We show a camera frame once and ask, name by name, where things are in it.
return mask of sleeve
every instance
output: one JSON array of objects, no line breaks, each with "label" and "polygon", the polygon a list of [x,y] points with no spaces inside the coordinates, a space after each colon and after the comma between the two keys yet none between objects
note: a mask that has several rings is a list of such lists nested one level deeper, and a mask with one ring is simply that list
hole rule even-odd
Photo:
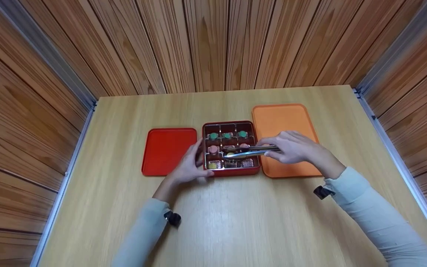
[{"label": "sleeve", "polygon": [[166,227],[164,214],[168,211],[169,204],[166,202],[149,199],[118,249],[112,266],[143,266]]},{"label": "sleeve", "polygon": [[427,245],[398,211],[356,170],[347,167],[337,179],[325,179],[332,198],[352,217],[389,266],[427,266]]}]

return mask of hand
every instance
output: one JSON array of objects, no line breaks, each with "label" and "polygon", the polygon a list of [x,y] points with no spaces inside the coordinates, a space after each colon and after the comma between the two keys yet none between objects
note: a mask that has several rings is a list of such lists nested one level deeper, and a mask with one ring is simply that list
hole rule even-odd
[{"label": "hand", "polygon": [[329,150],[296,131],[283,131],[275,137],[263,138],[257,145],[263,144],[274,144],[282,152],[268,151],[266,157],[284,164],[307,161],[327,178],[337,179],[345,170],[345,166]]},{"label": "hand", "polygon": [[325,150],[322,145],[296,131],[283,131],[275,137],[263,138],[257,145],[263,144],[276,145],[282,153],[268,151],[265,153],[265,156],[276,159],[284,164],[310,161],[317,154]]},{"label": "hand", "polygon": [[174,169],[166,178],[172,179],[177,183],[185,183],[201,177],[213,176],[214,172],[210,170],[197,169],[202,165],[202,159],[195,160],[202,143],[202,138],[191,145],[185,155],[182,157],[176,169]]}]

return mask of metal tongs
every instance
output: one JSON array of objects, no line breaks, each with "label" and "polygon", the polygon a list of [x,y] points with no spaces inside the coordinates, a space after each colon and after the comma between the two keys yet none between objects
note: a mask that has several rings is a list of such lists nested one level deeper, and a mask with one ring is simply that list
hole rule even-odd
[{"label": "metal tongs", "polygon": [[251,147],[235,147],[228,148],[228,152],[235,151],[246,151],[241,153],[235,153],[231,155],[224,155],[224,159],[243,159],[252,156],[263,155],[267,151],[281,151],[276,145],[259,145],[259,146],[251,146]]}]

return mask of pink ball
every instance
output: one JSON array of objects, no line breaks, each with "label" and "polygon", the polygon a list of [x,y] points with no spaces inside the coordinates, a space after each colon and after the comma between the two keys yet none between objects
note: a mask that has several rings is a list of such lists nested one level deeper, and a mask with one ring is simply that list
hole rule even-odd
[{"label": "pink ball", "polygon": [[217,153],[218,152],[218,146],[216,146],[216,145],[209,146],[209,152],[212,154]]}]

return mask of table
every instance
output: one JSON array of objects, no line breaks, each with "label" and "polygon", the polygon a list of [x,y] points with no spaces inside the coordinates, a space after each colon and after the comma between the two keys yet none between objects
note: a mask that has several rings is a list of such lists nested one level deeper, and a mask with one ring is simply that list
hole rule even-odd
[{"label": "table", "polygon": [[[361,172],[427,243],[427,220],[349,86],[101,98],[41,266],[108,266],[144,201],[162,177],[144,177],[148,131],[251,120],[256,105],[302,103],[319,142]],[[312,191],[322,178],[215,179],[185,189],[153,266],[382,266],[355,222]]]}]

